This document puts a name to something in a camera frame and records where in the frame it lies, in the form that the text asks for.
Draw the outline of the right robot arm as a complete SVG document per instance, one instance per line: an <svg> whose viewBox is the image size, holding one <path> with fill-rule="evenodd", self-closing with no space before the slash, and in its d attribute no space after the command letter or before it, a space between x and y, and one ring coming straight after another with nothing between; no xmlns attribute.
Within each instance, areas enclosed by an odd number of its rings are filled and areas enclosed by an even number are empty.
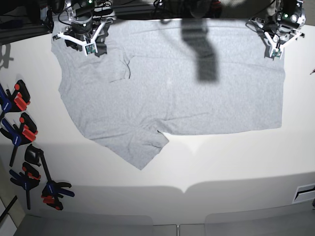
<svg viewBox="0 0 315 236"><path fill-rule="evenodd" d="M59 23L65 25L52 39L63 39L66 46L97 57L107 54L105 39L113 18L107 18L112 9L95 11L101 0L66 0L65 8L58 14Z"/></svg>

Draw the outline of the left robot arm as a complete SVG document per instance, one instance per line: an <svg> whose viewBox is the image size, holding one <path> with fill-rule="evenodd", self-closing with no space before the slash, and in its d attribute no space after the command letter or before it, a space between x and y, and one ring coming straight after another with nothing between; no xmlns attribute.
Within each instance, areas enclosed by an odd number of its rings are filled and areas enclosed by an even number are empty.
<svg viewBox="0 0 315 236"><path fill-rule="evenodd" d="M301 29L306 21L302 0L273 0L266 8L275 5L275 13L264 19L255 13L248 23L252 24L266 46L265 57L281 59L284 49L305 34Z"/></svg>

